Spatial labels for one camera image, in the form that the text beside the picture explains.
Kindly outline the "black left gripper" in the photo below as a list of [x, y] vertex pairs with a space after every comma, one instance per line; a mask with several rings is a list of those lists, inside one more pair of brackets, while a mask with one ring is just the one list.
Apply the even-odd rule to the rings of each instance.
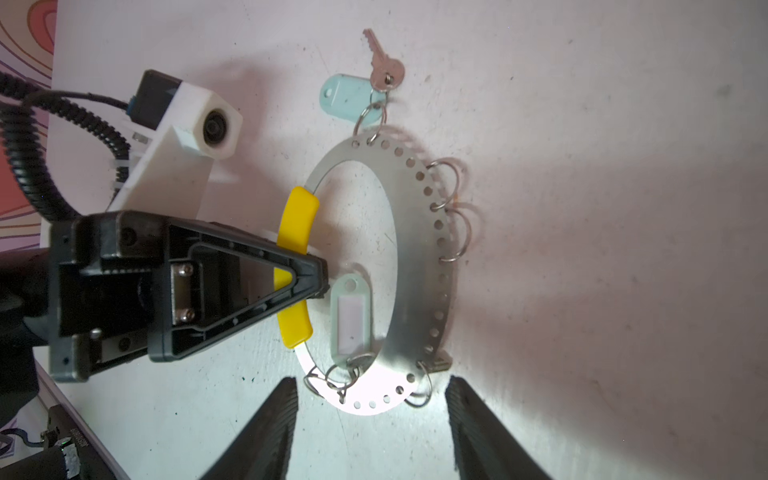
[[231, 227], [140, 211], [50, 227], [49, 372], [80, 383], [189, 357], [329, 288], [325, 260]]

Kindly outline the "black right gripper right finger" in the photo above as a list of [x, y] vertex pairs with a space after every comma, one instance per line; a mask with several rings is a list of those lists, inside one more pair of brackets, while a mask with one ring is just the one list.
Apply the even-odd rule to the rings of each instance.
[[464, 378], [450, 378], [445, 399], [460, 478], [549, 477]]

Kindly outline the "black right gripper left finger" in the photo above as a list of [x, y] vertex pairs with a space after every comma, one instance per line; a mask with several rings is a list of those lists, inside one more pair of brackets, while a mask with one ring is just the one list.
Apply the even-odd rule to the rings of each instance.
[[202, 479], [285, 479], [298, 410], [296, 379], [285, 377]]

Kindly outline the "key with long mint tag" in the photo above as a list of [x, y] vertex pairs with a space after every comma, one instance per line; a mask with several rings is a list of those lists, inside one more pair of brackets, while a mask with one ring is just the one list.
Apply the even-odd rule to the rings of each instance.
[[321, 382], [341, 404], [348, 390], [375, 360], [372, 351], [372, 293], [367, 280], [358, 273], [337, 279], [330, 291], [330, 356], [332, 365], [325, 371], [314, 366], [304, 377], [305, 386], [316, 396]]

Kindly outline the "metal keyring organizer yellow grip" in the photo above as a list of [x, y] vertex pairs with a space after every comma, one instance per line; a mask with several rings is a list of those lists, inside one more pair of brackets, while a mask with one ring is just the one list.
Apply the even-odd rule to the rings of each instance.
[[279, 314], [284, 344], [292, 349], [304, 373], [306, 388], [336, 409], [372, 416], [414, 403], [418, 388], [424, 399], [434, 392], [434, 376], [450, 368], [440, 353], [452, 298], [454, 269], [471, 242], [451, 237], [451, 218], [464, 215], [451, 199], [439, 194], [435, 160], [425, 163], [405, 143], [376, 132], [356, 131], [333, 147], [305, 184], [294, 188], [278, 229], [279, 246], [305, 254], [319, 210], [316, 192], [326, 176], [345, 162], [368, 167], [380, 182], [394, 220], [397, 282], [393, 315], [381, 347], [350, 360], [347, 381], [332, 378], [311, 354], [305, 304]]

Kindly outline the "key with small mint tag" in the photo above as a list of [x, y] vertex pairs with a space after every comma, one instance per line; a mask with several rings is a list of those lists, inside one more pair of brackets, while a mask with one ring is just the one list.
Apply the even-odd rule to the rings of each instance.
[[347, 74], [329, 77], [319, 92], [320, 108], [328, 115], [354, 123], [353, 135], [363, 127], [376, 128], [367, 136], [373, 144], [381, 135], [388, 118], [390, 93], [405, 79], [405, 66], [401, 60], [388, 55], [376, 34], [370, 28], [363, 36], [371, 51], [371, 73], [367, 78]]

